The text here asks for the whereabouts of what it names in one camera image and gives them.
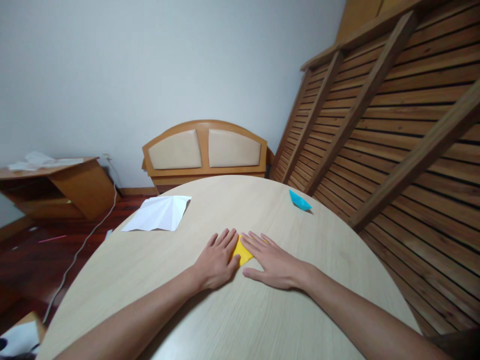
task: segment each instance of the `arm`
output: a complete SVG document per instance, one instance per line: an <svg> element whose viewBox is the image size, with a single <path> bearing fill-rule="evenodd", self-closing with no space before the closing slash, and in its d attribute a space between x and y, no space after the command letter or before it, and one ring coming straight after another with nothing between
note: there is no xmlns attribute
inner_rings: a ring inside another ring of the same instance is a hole
<svg viewBox="0 0 480 360"><path fill-rule="evenodd" d="M218 288L238 268L240 256L230 260L237 231L225 229L217 237L210 238L194 265L110 316L55 359L136 359L189 298Z"/></svg>
<svg viewBox="0 0 480 360"><path fill-rule="evenodd" d="M293 257L269 237L248 234L242 233L241 242L263 271L246 268L243 275L274 288L305 291L367 359L449 359L403 322Z"/></svg>

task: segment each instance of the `beige cushioned panel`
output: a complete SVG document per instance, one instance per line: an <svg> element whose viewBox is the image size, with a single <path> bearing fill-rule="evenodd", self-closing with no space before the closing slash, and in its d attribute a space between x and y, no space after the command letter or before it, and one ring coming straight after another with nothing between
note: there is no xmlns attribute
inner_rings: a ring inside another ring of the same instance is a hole
<svg viewBox="0 0 480 360"><path fill-rule="evenodd" d="M261 144L236 132L208 131L208 160L211 168L257 166Z"/></svg>
<svg viewBox="0 0 480 360"><path fill-rule="evenodd" d="M199 138L195 129L164 138L148 149L148 153L156 170L202 167Z"/></svg>

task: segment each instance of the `hand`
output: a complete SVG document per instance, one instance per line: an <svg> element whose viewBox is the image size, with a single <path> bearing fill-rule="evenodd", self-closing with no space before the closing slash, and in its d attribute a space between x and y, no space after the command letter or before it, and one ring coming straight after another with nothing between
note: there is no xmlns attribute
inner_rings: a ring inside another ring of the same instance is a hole
<svg viewBox="0 0 480 360"><path fill-rule="evenodd" d="M263 233L261 238L251 231L248 235L242 232L240 241L258 260L263 271L246 268L243 275L278 289L299 288L311 265L290 255Z"/></svg>
<svg viewBox="0 0 480 360"><path fill-rule="evenodd" d="M200 290L215 289L226 283L239 267L240 255L231 260L232 251L239 240L237 230L225 229L220 237L213 234L191 269L198 277Z"/></svg>

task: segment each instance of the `wooden headboard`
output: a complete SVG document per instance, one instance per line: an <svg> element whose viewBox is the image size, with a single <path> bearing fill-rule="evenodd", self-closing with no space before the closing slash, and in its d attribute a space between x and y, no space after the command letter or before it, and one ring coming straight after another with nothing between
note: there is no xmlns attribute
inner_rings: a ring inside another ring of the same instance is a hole
<svg viewBox="0 0 480 360"><path fill-rule="evenodd" d="M178 124L142 148L142 168L159 191L204 177L241 174L264 177L267 141L226 121Z"/></svg>

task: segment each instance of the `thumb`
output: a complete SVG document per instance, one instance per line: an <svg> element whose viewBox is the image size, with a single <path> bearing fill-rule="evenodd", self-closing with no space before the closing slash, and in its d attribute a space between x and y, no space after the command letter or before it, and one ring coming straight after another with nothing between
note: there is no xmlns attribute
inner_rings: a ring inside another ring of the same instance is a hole
<svg viewBox="0 0 480 360"><path fill-rule="evenodd" d="M243 269L243 276L252 280L263 282L265 272L251 267Z"/></svg>

